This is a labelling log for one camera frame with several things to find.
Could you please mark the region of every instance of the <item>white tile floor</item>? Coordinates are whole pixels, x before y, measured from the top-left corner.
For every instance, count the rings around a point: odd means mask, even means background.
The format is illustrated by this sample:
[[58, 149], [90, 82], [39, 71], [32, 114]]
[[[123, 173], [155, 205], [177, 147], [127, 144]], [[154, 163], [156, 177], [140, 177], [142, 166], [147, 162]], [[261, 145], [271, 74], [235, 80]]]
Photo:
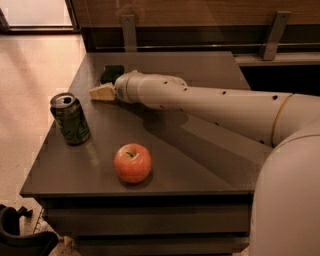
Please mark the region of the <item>white tile floor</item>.
[[[53, 122], [49, 100], [68, 90], [85, 54], [80, 35], [0, 35], [0, 204], [34, 210], [21, 219], [23, 234], [33, 233], [41, 210], [19, 191]], [[51, 255], [79, 254], [59, 243]]]

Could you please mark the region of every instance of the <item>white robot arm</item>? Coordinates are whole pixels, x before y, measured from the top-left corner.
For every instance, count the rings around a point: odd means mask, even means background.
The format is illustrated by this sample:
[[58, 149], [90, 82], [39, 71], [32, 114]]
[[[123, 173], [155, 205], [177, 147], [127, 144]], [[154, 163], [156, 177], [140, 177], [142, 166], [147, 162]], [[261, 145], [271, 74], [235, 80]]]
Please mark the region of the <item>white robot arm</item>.
[[189, 87], [177, 77], [130, 72], [116, 97], [177, 109], [276, 148], [255, 189], [250, 256], [320, 251], [320, 97]]

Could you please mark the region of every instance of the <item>soda can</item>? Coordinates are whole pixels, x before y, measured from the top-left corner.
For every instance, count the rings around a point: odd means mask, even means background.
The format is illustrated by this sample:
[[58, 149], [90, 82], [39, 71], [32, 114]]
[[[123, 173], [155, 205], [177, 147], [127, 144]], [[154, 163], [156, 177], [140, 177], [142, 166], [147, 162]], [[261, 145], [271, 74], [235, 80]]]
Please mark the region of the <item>soda can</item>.
[[80, 101], [72, 93], [60, 93], [50, 101], [50, 111], [70, 145], [78, 145], [90, 137], [90, 130]]

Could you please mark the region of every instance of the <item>glass panel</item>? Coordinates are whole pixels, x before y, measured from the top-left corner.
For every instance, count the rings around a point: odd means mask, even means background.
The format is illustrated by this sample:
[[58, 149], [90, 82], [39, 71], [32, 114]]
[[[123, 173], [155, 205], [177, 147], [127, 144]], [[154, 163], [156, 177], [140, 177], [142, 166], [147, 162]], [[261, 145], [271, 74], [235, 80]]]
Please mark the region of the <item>glass panel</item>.
[[64, 0], [0, 0], [9, 25], [71, 26]]

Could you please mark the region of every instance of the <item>apple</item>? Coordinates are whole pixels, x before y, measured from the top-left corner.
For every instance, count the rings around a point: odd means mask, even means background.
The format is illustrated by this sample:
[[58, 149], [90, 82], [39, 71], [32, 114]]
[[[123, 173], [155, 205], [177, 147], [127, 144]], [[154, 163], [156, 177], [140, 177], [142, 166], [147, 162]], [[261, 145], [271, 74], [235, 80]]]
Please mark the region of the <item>apple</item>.
[[151, 172], [151, 154], [144, 146], [130, 143], [117, 151], [114, 166], [120, 179], [128, 183], [139, 183]]

